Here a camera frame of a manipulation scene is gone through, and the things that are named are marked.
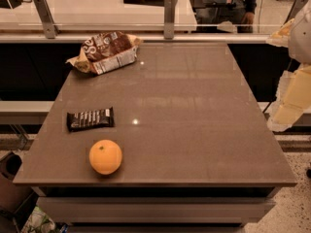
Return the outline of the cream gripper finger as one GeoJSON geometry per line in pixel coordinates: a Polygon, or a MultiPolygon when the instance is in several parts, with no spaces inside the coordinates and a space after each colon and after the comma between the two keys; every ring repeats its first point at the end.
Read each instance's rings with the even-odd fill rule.
{"type": "Polygon", "coordinates": [[[294,19],[290,19],[281,26],[278,31],[273,32],[267,39],[266,43],[274,47],[286,48],[289,44],[289,37],[294,19]]]}
{"type": "Polygon", "coordinates": [[[311,66],[301,64],[294,72],[283,72],[267,126],[271,131],[283,132],[292,127],[310,107],[311,66]]]}

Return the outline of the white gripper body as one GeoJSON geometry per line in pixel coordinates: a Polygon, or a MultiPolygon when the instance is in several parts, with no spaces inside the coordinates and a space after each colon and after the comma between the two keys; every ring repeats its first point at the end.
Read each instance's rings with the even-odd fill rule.
{"type": "Polygon", "coordinates": [[[310,21],[296,16],[289,37],[289,55],[299,63],[311,63],[311,0],[310,21]]]}

